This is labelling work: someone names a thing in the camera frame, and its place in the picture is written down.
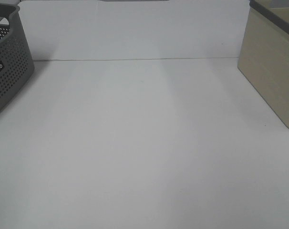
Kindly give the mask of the beige bin with grey rim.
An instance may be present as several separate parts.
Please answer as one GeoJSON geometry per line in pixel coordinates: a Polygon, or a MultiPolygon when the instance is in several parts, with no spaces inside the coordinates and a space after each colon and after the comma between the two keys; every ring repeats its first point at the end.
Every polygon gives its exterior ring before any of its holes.
{"type": "Polygon", "coordinates": [[[289,0],[251,0],[237,67],[289,129],[289,0]]]}

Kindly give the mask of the grey perforated plastic basket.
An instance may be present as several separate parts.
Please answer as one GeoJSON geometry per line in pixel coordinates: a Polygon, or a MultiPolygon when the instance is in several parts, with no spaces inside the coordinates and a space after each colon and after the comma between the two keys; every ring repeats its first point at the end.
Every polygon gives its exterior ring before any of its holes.
{"type": "Polygon", "coordinates": [[[0,112],[34,73],[34,62],[19,16],[19,6],[0,3],[0,112]]]}

